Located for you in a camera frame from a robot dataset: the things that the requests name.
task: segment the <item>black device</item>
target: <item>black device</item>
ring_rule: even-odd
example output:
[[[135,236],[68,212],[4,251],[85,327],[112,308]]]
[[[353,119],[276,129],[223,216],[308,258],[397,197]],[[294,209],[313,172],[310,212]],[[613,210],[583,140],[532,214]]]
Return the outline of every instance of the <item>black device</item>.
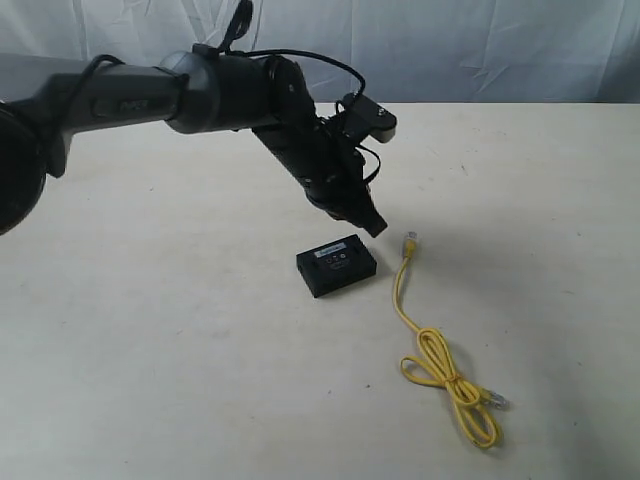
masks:
[[[219,47],[196,44],[158,67],[111,55],[88,63],[0,55],[0,234],[35,206],[47,174],[64,174],[76,133],[157,120],[185,134],[250,128],[313,205],[372,236],[384,230],[369,190],[379,166],[363,178],[361,150],[369,150],[360,143],[369,135],[390,140],[396,118],[363,95],[362,75],[337,60],[298,50],[231,50],[252,12],[252,2],[241,0]],[[336,102],[335,115],[318,117],[300,66],[285,55],[340,67],[360,87]]]
[[[296,264],[315,298],[374,276],[378,266],[357,235],[299,253]]]

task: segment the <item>robotic arm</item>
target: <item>robotic arm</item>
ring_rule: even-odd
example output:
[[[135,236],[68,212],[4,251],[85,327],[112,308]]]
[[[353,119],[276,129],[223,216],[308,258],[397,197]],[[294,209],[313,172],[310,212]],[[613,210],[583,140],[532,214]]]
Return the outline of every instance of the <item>robotic arm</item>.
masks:
[[[387,224],[368,187],[378,170],[363,178],[360,143],[369,135],[389,141],[396,118],[362,94],[364,79],[355,70],[333,59],[294,50],[231,51],[251,14],[251,1],[241,0],[220,47],[196,44],[158,67],[125,65],[109,55],[88,64],[3,56],[0,234],[28,215],[47,174],[64,174],[73,135],[158,120],[184,134],[250,128],[313,205],[374,237],[382,232]],[[340,66],[358,77],[361,88],[336,102],[334,116],[318,117],[300,67],[283,56],[288,54]]]

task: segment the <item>table surface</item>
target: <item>table surface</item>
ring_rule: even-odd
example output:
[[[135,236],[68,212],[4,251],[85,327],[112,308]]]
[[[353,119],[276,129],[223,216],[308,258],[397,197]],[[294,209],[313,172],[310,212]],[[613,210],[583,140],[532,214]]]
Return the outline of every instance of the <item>table surface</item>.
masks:
[[[358,232],[378,275],[313,299],[295,254],[354,233],[249,132],[78,136],[0,238],[0,477],[602,479],[640,471],[640,108],[389,105]],[[405,305],[509,398],[474,449],[398,361]]]

